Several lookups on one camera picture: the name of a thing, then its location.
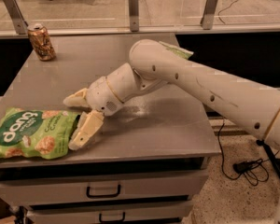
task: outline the metal post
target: metal post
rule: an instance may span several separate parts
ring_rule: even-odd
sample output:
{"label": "metal post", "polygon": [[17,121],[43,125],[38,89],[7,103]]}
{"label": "metal post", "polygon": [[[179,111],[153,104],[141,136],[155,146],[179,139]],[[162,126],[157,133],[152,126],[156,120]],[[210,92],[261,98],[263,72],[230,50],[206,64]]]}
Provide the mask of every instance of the metal post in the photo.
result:
{"label": "metal post", "polygon": [[201,25],[204,30],[212,29],[216,7],[217,0],[206,0],[204,14],[201,21]]}
{"label": "metal post", "polygon": [[131,32],[139,31],[139,3],[138,0],[129,0],[129,16]]}
{"label": "metal post", "polygon": [[27,22],[24,20],[16,0],[3,0],[7,7],[10,18],[12,19],[16,33],[19,35],[27,34]]}

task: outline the brown can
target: brown can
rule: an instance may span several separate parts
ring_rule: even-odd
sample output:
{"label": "brown can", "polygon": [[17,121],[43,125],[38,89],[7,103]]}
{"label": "brown can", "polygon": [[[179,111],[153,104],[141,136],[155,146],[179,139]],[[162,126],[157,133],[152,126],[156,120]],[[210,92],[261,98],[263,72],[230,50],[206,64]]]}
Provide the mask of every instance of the brown can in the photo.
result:
{"label": "brown can", "polygon": [[41,23],[28,26],[28,37],[40,61],[49,61],[56,57],[48,30]]}

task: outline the chip bag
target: chip bag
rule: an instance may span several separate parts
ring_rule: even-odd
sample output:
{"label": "chip bag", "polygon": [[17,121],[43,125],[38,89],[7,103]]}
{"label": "chip bag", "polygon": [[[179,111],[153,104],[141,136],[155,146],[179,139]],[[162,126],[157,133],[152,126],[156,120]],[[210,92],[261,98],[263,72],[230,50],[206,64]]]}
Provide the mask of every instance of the chip bag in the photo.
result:
{"label": "chip bag", "polygon": [[0,158],[66,155],[78,118],[71,111],[8,109],[0,121]]}

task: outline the power adapter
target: power adapter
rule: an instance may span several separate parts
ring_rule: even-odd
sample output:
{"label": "power adapter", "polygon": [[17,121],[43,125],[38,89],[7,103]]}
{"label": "power adapter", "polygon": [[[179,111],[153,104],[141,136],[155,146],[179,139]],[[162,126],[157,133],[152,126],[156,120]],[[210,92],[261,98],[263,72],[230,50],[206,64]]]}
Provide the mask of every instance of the power adapter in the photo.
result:
{"label": "power adapter", "polygon": [[240,163],[235,163],[233,169],[238,174],[243,174],[247,171],[250,171],[253,168],[254,161],[242,161]]}

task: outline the drawer handle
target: drawer handle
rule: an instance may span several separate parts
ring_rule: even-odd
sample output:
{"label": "drawer handle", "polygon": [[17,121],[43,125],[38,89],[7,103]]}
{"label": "drawer handle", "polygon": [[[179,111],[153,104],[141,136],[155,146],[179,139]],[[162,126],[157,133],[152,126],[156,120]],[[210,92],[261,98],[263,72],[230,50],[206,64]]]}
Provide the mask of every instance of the drawer handle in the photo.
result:
{"label": "drawer handle", "polygon": [[86,189],[86,196],[88,198],[115,198],[117,196],[120,195],[120,190],[121,190],[121,185],[118,184],[118,190],[116,193],[113,193],[113,194],[105,194],[105,195],[91,195],[90,194],[90,191],[91,191],[91,187],[87,187]]}
{"label": "drawer handle", "polygon": [[108,223],[122,223],[125,219],[125,212],[122,213],[122,219],[120,220],[103,220],[102,219],[102,214],[100,213],[100,216],[99,216],[99,221],[100,223],[105,223],[105,224],[108,224]]}

